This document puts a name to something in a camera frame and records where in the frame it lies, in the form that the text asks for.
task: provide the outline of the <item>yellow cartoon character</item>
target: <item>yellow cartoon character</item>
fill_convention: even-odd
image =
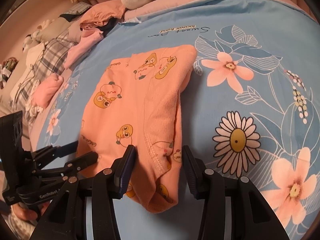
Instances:
[[[100,108],[107,108],[114,100],[122,98],[121,91],[121,87],[111,81],[100,88],[100,92],[93,99],[94,104]]]
[[[123,125],[120,130],[117,132],[117,144],[122,145],[123,147],[128,147],[129,144],[132,144],[132,134],[133,127],[130,124]]]
[[[127,189],[127,193],[126,194],[127,194],[128,197],[134,197],[136,195],[136,193],[134,192],[133,187],[132,187],[132,185],[130,183],[128,185],[128,189]]]
[[[163,184],[159,184],[156,187],[156,192],[159,193],[168,203],[173,203],[173,200],[169,197],[167,188]]]
[[[155,78],[156,79],[162,79],[164,78],[169,70],[176,64],[177,58],[176,57],[168,57],[168,63],[159,70],[159,72],[156,74]]]
[[[157,56],[152,53],[137,70],[134,71],[135,79],[143,79],[148,75],[157,63]]]
[[[181,160],[182,160],[182,158],[181,158],[181,151],[180,151],[180,150],[177,150],[177,151],[173,154],[172,157],[173,157],[173,159],[174,159],[176,162],[180,163]]]

